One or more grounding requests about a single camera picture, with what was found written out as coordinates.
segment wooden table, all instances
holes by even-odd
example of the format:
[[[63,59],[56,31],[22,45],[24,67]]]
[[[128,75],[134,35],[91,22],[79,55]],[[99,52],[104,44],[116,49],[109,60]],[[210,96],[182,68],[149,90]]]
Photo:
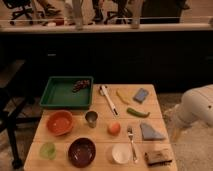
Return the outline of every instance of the wooden table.
[[[25,165],[25,171],[176,171],[177,166],[172,152],[172,148],[168,139],[167,130],[162,118],[161,110],[158,104],[157,96],[154,87],[150,84],[108,84],[109,95],[112,98],[116,109],[119,113],[115,117],[105,99],[99,94],[99,86],[94,85],[93,99],[90,110],[96,111],[98,116],[96,128],[90,128],[84,118],[85,110],[71,110],[74,115],[75,125],[73,130],[63,136],[54,137],[48,132],[46,122],[52,110],[44,110],[40,123],[38,125],[33,143],[30,147]],[[132,100],[134,94],[144,88],[149,91],[146,100],[139,104]],[[143,112],[151,112],[148,118],[138,118],[126,112],[127,105],[123,104],[116,95],[116,90],[119,89],[126,93],[129,97],[132,108]],[[118,136],[112,136],[107,133],[107,125],[111,121],[118,121],[121,124],[121,132]],[[140,123],[145,122],[152,125],[153,128],[166,136],[163,141],[144,141],[140,129]],[[116,143],[128,143],[129,138],[126,133],[127,125],[133,126],[134,141],[136,153],[139,157],[139,162],[134,164],[131,160],[128,164],[119,165],[113,162],[111,157],[111,149]],[[96,157],[94,161],[83,169],[74,167],[67,157],[67,151],[70,144],[80,137],[87,137],[93,140],[96,145]],[[39,156],[39,149],[45,142],[54,142],[56,146],[56,157],[54,160],[43,159]],[[144,160],[144,154],[147,151],[169,149],[173,156],[173,161],[167,166],[148,167]]]

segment black cabinet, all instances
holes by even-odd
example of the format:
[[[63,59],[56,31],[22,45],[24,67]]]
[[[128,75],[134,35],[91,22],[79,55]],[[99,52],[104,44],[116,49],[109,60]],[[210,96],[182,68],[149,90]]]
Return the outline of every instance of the black cabinet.
[[[0,42],[0,71],[2,71],[11,61],[12,59],[6,55],[4,46]]]
[[[211,84],[212,40],[212,31],[0,35],[7,57],[27,61],[23,73],[40,92],[52,75],[152,83],[159,91]]]

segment tray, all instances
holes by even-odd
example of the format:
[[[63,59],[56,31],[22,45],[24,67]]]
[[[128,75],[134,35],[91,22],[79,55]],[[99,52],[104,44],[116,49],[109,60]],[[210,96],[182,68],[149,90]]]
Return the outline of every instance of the tray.
[[[90,85],[72,92],[77,81],[90,80]],[[50,77],[42,95],[40,106],[46,109],[89,109],[92,102],[93,77],[53,76]]]

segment metal cup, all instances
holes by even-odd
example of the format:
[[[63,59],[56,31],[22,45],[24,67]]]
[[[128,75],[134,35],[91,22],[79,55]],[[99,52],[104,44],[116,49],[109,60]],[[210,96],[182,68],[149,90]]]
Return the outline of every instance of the metal cup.
[[[85,119],[87,120],[87,123],[91,128],[96,127],[97,118],[98,114],[95,111],[89,111],[85,115]]]

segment green cup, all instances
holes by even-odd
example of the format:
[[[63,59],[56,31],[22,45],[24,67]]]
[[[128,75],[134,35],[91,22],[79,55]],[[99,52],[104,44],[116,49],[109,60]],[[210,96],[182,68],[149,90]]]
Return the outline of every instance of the green cup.
[[[55,144],[52,142],[44,143],[39,154],[42,158],[53,160],[56,156]]]

